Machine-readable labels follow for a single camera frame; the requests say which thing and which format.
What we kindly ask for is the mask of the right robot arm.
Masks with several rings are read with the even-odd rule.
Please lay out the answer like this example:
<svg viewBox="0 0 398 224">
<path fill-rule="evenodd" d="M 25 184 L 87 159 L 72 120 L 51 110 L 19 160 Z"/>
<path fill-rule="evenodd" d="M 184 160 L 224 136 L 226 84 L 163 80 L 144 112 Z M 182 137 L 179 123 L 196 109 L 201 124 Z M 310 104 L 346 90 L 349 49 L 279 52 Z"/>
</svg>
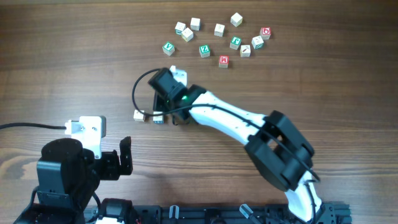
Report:
<svg viewBox="0 0 398 224">
<path fill-rule="evenodd" d="M 251 113 L 217 98 L 212 92 L 174 79 L 168 68 L 152 70 L 148 84 L 164 100 L 168 114 L 217 129 L 240 142 L 256 169 L 283 191 L 290 212 L 300 221 L 315 223 L 322 201 L 314 183 L 314 149 L 286 115 Z"/>
</svg>

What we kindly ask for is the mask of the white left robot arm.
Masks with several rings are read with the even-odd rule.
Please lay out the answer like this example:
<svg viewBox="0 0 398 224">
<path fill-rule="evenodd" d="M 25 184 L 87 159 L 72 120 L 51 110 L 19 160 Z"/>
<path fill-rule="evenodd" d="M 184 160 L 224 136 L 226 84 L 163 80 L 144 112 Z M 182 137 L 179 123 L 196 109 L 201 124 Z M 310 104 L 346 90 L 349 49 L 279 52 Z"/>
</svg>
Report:
<svg viewBox="0 0 398 224">
<path fill-rule="evenodd" d="M 86 223 L 84 211 L 90 199 L 101 205 L 95 194 L 100 182 L 131 175 L 131 143 L 129 136 L 122 139 L 120 155 L 103 152 L 100 159 L 76 139 L 46 144 L 37 163 L 39 185 L 15 223 Z"/>
</svg>

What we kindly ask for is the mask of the blue sided letter block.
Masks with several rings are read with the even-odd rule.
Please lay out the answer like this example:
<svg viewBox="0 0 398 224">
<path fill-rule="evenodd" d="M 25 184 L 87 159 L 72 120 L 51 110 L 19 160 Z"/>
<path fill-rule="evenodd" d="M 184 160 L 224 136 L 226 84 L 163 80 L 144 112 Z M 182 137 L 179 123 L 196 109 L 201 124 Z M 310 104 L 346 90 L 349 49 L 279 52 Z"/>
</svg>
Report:
<svg viewBox="0 0 398 224">
<path fill-rule="evenodd" d="M 146 116 L 144 113 L 141 113 L 139 110 L 134 110 L 133 119 L 134 121 L 144 122 L 146 120 Z"/>
</svg>

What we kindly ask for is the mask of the white block blue side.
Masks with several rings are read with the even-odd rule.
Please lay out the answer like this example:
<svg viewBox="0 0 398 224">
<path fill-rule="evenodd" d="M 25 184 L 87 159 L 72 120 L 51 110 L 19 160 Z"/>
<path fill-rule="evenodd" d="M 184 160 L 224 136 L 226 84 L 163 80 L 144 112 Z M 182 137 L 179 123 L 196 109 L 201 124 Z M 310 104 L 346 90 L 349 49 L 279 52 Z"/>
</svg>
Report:
<svg viewBox="0 0 398 224">
<path fill-rule="evenodd" d="M 164 115 L 161 111 L 154 111 L 153 115 L 152 119 L 155 124 L 164 124 Z"/>
</svg>

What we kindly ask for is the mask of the red letter M block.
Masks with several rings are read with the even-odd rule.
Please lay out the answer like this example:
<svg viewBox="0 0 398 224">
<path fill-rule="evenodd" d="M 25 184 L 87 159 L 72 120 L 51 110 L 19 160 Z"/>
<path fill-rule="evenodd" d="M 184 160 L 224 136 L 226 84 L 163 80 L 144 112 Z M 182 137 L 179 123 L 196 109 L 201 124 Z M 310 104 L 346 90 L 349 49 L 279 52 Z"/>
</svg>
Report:
<svg viewBox="0 0 398 224">
<path fill-rule="evenodd" d="M 228 68 L 229 56 L 228 55 L 220 55 L 219 60 L 218 60 L 218 65 L 220 68 Z"/>
</svg>

